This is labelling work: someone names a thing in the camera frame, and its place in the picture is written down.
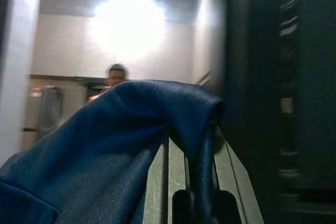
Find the bright light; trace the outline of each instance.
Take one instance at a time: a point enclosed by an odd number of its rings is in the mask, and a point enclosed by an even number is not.
[[[120,57],[156,50],[163,37],[164,13],[152,0],[108,0],[96,9],[96,20]]]

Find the blue jacket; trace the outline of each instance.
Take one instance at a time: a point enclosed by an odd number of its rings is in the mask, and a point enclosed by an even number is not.
[[[220,108],[220,98],[190,84],[118,85],[0,168],[0,223],[142,223],[148,169],[169,135],[195,170],[192,208],[212,223]]]

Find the blue fabric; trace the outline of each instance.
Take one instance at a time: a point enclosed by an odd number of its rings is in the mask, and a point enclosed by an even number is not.
[[[212,223],[220,107],[220,98],[190,84],[118,85],[0,168],[0,223],[142,223],[148,169],[169,135],[197,178],[191,207],[200,223]]]

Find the person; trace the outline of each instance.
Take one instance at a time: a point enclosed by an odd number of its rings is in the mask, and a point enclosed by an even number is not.
[[[113,64],[111,67],[108,68],[108,77],[106,78],[106,83],[108,86],[104,88],[99,94],[91,96],[88,102],[91,102],[94,99],[100,97],[104,92],[113,88],[114,86],[124,81],[127,81],[127,78],[128,78],[127,68],[120,63]]]

